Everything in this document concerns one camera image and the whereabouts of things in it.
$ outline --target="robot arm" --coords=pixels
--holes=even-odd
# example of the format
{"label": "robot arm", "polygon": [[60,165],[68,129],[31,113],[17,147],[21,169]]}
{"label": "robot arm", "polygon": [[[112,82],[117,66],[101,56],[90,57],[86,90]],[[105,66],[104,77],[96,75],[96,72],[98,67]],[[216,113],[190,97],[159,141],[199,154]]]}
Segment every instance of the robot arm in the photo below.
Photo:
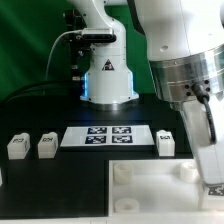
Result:
{"label": "robot arm", "polygon": [[[157,96],[180,111],[203,183],[224,183],[224,30],[220,1],[128,3],[132,9],[135,5],[147,38]],[[210,96],[211,114],[196,99],[194,85],[200,85]],[[213,118],[214,130],[208,116]]]}
{"label": "robot arm", "polygon": [[85,91],[81,100],[90,102],[99,109],[120,109],[126,102],[137,99],[138,94],[133,91],[133,74],[126,64],[125,27],[106,14],[105,6],[124,4],[126,1],[69,1],[78,9],[88,29],[93,31],[110,29],[116,36],[116,41],[113,43],[91,45],[92,58],[85,75]]}

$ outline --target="green background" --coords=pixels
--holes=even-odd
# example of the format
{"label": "green background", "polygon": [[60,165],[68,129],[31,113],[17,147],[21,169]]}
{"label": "green background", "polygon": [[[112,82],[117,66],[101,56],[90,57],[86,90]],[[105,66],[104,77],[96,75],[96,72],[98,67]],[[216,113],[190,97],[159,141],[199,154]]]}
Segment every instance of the green background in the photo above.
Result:
{"label": "green background", "polygon": [[[0,100],[18,88],[44,81],[51,47],[55,39],[67,31],[63,12],[72,8],[66,0],[1,0]],[[154,92],[146,40],[134,31],[129,8],[113,6],[106,7],[106,11],[126,27],[127,61],[135,75],[135,90],[138,93]],[[69,48],[59,43],[50,64],[49,80],[68,78]]]}

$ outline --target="cable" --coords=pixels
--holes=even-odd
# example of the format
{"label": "cable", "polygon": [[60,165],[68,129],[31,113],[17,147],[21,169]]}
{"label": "cable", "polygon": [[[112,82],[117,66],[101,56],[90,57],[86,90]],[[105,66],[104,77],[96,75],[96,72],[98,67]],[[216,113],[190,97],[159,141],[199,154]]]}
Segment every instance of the cable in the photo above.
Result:
{"label": "cable", "polygon": [[52,55],[53,55],[53,52],[54,52],[54,49],[56,47],[56,45],[58,44],[58,42],[60,41],[60,39],[63,37],[63,36],[66,36],[68,34],[80,34],[82,32],[82,30],[74,30],[74,31],[68,31],[68,32],[64,32],[62,33],[54,42],[52,48],[51,48],[51,51],[50,51],[50,54],[49,54],[49,57],[48,57],[48,62],[47,62],[47,69],[46,69],[46,74],[45,74],[45,81],[48,80],[48,73],[49,73],[49,67],[50,67],[50,62],[51,62],[51,58],[52,58]]}
{"label": "cable", "polygon": [[214,120],[212,117],[211,108],[208,104],[209,99],[210,99],[209,94],[204,89],[204,87],[199,83],[195,83],[191,87],[191,89],[194,92],[195,96],[197,97],[197,100],[205,106],[206,116],[208,119],[208,124],[209,124],[209,129],[210,129],[210,134],[211,134],[211,143],[215,144],[216,143],[216,132],[215,132],[215,125],[214,125]]}
{"label": "cable", "polygon": [[23,94],[26,90],[32,89],[34,87],[39,87],[39,86],[44,86],[44,85],[52,85],[52,84],[59,84],[59,83],[73,83],[73,81],[72,80],[44,81],[44,82],[39,82],[39,83],[24,86],[20,89],[15,90],[14,92],[10,93],[5,99],[3,99],[1,101],[0,106],[3,106],[9,100],[11,100],[12,98],[14,98],[14,97],[16,97],[20,94]]}
{"label": "cable", "polygon": [[203,104],[206,109],[207,119],[208,119],[208,123],[209,123],[209,127],[210,127],[211,142],[213,144],[215,144],[216,143],[216,133],[215,133],[215,125],[214,125],[214,121],[213,121],[213,117],[212,117],[212,112],[211,112],[210,106],[208,104],[207,98],[203,97],[202,100],[203,100]]}

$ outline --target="black tabletop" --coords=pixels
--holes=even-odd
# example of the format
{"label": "black tabletop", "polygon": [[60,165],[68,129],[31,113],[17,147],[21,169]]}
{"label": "black tabletop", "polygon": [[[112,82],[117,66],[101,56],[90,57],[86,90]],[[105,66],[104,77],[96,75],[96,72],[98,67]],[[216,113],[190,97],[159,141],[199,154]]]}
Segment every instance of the black tabletop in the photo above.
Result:
{"label": "black tabletop", "polygon": [[[180,114],[154,94],[120,111],[90,109],[69,96],[15,98],[0,108],[0,219],[107,216],[110,160],[167,159],[155,146],[59,147],[54,159],[38,159],[43,134],[56,132],[60,144],[67,127],[102,125],[149,125],[154,139],[156,131],[171,131],[174,158],[192,157]],[[26,158],[9,160],[7,144],[24,132]]]}

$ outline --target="white mat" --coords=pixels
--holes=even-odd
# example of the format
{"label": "white mat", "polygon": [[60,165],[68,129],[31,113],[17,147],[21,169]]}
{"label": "white mat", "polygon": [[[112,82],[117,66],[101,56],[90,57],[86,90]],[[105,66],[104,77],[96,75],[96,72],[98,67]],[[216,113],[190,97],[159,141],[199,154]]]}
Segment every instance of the white mat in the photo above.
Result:
{"label": "white mat", "polygon": [[62,147],[154,145],[148,125],[68,127]]}

